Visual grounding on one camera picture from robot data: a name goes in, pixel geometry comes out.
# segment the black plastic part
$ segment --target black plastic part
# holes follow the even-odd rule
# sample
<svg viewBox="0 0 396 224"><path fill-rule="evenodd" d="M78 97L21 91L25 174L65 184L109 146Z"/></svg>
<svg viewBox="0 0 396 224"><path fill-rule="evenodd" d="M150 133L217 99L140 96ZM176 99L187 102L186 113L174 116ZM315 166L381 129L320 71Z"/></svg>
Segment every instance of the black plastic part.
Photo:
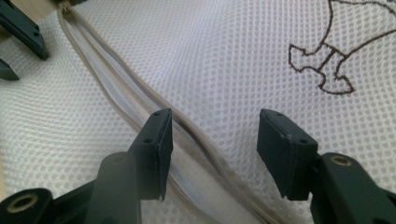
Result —
<svg viewBox="0 0 396 224"><path fill-rule="evenodd" d="M12 68L1 59L0 59L0 78L8 81L19 80L17 74L15 74Z"/></svg>
<svg viewBox="0 0 396 224"><path fill-rule="evenodd" d="M327 153L318 163L318 174L336 216L334 223L396 223L396 207L357 161Z"/></svg>
<svg viewBox="0 0 396 224"><path fill-rule="evenodd" d="M141 200L164 199L172 150L172 111L163 109L149 117L128 150L136 158Z"/></svg>
<svg viewBox="0 0 396 224"><path fill-rule="evenodd" d="M9 0L0 0L0 25L17 37L40 59L48 58L44 37L32 20Z"/></svg>
<svg viewBox="0 0 396 224"><path fill-rule="evenodd" d="M54 200L56 224L83 223L90 204L94 181Z"/></svg>
<svg viewBox="0 0 396 224"><path fill-rule="evenodd" d="M282 197L307 200L307 174L317 157L317 141L285 115L263 109L257 150Z"/></svg>
<svg viewBox="0 0 396 224"><path fill-rule="evenodd" d="M95 180L84 224L141 223L134 155L118 152L107 156Z"/></svg>
<svg viewBox="0 0 396 224"><path fill-rule="evenodd" d="M48 224L56 218L52 194L47 189L27 189L0 203L1 223Z"/></svg>

